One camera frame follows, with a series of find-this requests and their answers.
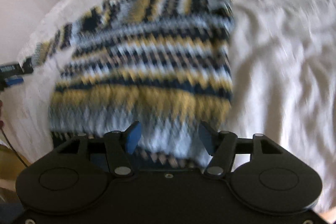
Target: bed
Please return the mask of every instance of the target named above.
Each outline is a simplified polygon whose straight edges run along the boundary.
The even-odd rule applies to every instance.
[[[61,0],[19,53],[23,61],[101,0]],[[234,0],[236,28],[229,59],[234,99],[225,129],[255,133],[282,145],[323,180],[317,212],[336,206],[336,0]],[[2,96],[6,133],[30,162],[52,149],[48,105],[58,70],[71,51],[36,68],[25,84]],[[234,168],[246,162],[238,155]]]

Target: black device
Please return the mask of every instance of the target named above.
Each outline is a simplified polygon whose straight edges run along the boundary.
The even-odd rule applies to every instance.
[[[13,85],[23,83],[22,75],[32,74],[34,72],[32,66],[32,58],[25,60],[22,67],[18,62],[12,62],[0,65],[0,91]]]
[[[202,122],[213,155],[204,172],[136,165],[140,136],[135,122],[102,139],[76,137],[23,170],[16,190],[26,210],[13,224],[325,224],[311,210],[319,175],[265,135],[238,138]],[[231,172],[236,154],[250,161]]]

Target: sweater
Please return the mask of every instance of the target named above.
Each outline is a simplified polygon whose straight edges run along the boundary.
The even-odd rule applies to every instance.
[[[200,121],[219,129],[232,98],[232,0],[104,0],[38,44],[33,65],[65,48],[50,130],[102,137],[142,124],[139,147],[206,166]]]

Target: metal bolt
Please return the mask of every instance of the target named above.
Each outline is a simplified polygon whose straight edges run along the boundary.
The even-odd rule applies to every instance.
[[[166,178],[166,179],[172,179],[173,177],[174,177],[173,174],[170,174],[170,173],[166,173],[166,174],[165,174],[165,178]]]
[[[125,176],[125,175],[128,175],[129,173],[131,173],[131,169],[126,167],[126,166],[119,166],[119,167],[115,168],[114,172],[117,175]]]
[[[207,172],[210,175],[220,176],[221,174],[223,174],[224,170],[219,166],[212,166],[207,169]]]
[[[27,220],[25,221],[25,224],[36,224],[36,223],[35,223],[35,221],[32,220],[32,219],[27,219]]]

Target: white blanket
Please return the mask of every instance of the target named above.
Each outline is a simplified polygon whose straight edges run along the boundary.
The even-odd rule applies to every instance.
[[[101,0],[61,0],[21,51],[33,53]],[[236,29],[229,59],[235,87],[227,129],[239,137],[264,133],[314,168],[323,180],[315,207],[336,206],[336,0],[234,0]],[[3,96],[6,132],[14,147],[35,161],[52,149],[49,97],[58,68],[70,53],[36,69]],[[237,157],[236,165],[244,157]]]

